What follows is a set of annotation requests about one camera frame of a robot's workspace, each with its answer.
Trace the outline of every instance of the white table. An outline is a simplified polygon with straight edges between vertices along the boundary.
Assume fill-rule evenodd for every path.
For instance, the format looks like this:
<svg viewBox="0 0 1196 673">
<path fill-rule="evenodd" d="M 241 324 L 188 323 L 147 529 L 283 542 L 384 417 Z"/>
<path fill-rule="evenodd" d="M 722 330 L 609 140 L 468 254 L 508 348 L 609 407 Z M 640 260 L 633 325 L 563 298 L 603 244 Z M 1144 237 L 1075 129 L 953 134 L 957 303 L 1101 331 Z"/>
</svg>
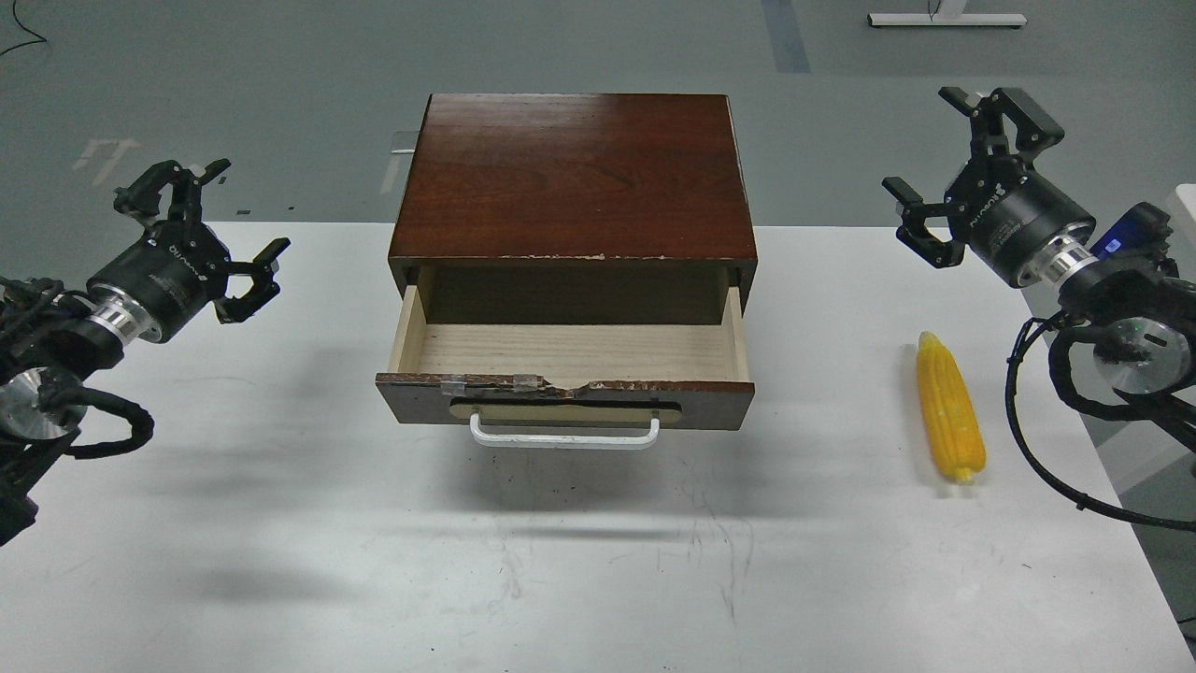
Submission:
<svg viewBox="0 0 1196 673">
<path fill-rule="evenodd" d="M 493 451 L 398 426 L 373 387 L 390 226 L 216 228 L 238 257 L 289 235 L 282 294 L 92 381 L 158 434 L 35 489 L 38 524 L 0 550 L 7 671 L 1196 668 L 1130 528 L 1014 448 L 1001 384 L 1026 308 L 976 258 L 935 271 L 889 230 L 758 228 L 742 432 Z M 981 417 L 971 489 L 929 460 L 921 329 Z M 1113 498 L 1044 353 L 1024 372 L 1043 460 Z"/>
</svg>

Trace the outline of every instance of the silver flange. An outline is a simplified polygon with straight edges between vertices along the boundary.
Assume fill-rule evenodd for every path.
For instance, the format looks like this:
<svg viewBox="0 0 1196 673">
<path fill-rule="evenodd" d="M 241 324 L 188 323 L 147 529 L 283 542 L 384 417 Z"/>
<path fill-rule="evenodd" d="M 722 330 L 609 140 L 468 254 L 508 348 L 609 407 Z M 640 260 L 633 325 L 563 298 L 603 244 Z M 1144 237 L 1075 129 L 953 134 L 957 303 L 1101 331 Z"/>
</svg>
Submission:
<svg viewBox="0 0 1196 673">
<path fill-rule="evenodd" d="M 140 338 L 157 344 L 161 342 L 161 328 L 136 299 L 124 289 L 103 282 L 91 286 L 91 293 L 99 300 L 87 319 L 111 331 L 122 347 Z"/>
<path fill-rule="evenodd" d="M 86 412 L 84 406 L 67 405 L 53 414 L 37 406 L 38 390 L 50 377 L 68 378 L 72 384 L 79 383 L 67 372 L 36 367 L 0 386 L 0 430 L 18 440 L 41 442 L 57 440 L 79 427 Z"/>
<path fill-rule="evenodd" d="M 1064 232 L 1052 237 L 1030 261 L 1023 264 L 1018 273 L 1021 287 L 1045 280 L 1057 292 L 1081 268 L 1096 263 L 1097 257 L 1084 246 L 1084 240 L 1072 235 L 1078 225 L 1072 225 Z"/>
<path fill-rule="evenodd" d="M 1191 367 L 1191 347 L 1178 330 L 1148 317 L 1127 317 L 1109 325 L 1118 342 L 1146 354 L 1142 362 L 1106 362 L 1097 371 L 1110 386 L 1131 396 L 1148 396 L 1179 384 Z"/>
</svg>

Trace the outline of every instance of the corn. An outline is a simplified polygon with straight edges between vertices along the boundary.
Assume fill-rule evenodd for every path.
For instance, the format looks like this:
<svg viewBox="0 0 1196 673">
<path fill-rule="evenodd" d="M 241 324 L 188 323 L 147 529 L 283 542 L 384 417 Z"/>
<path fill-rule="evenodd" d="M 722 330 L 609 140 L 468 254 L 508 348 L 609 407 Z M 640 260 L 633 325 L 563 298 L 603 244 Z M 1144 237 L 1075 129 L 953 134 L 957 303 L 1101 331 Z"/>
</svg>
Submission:
<svg viewBox="0 0 1196 673">
<path fill-rule="evenodd" d="M 917 339 L 917 393 L 934 465 L 947 479 L 971 484 L 984 470 L 984 441 L 956 359 L 929 331 Z"/>
</svg>

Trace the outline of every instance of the drawer handle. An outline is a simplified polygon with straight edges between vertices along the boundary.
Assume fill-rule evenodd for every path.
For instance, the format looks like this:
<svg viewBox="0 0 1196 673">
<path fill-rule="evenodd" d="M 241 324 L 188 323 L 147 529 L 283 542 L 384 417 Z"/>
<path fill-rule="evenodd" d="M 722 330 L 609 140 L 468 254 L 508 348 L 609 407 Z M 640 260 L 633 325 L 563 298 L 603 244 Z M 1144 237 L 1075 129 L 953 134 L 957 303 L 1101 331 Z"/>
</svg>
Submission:
<svg viewBox="0 0 1196 673">
<path fill-rule="evenodd" d="M 525 449 L 646 449 L 660 435 L 660 418 L 652 416 L 647 435 L 633 438 L 602 438 L 590 435 L 496 435 L 482 430 L 482 414 L 469 417 L 469 432 L 483 447 L 514 447 Z"/>
</svg>

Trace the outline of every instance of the wooden box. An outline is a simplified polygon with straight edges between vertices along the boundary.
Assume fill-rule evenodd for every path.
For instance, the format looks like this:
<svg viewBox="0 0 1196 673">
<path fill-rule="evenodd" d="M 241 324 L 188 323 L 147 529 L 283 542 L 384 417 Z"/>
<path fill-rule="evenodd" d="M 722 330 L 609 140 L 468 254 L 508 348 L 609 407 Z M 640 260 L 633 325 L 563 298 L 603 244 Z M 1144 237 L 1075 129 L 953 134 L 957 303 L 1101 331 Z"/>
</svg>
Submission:
<svg viewBox="0 0 1196 673">
<path fill-rule="evenodd" d="M 725 96 L 434 94 L 389 258 L 402 423 L 736 430 L 751 403 Z"/>
</svg>

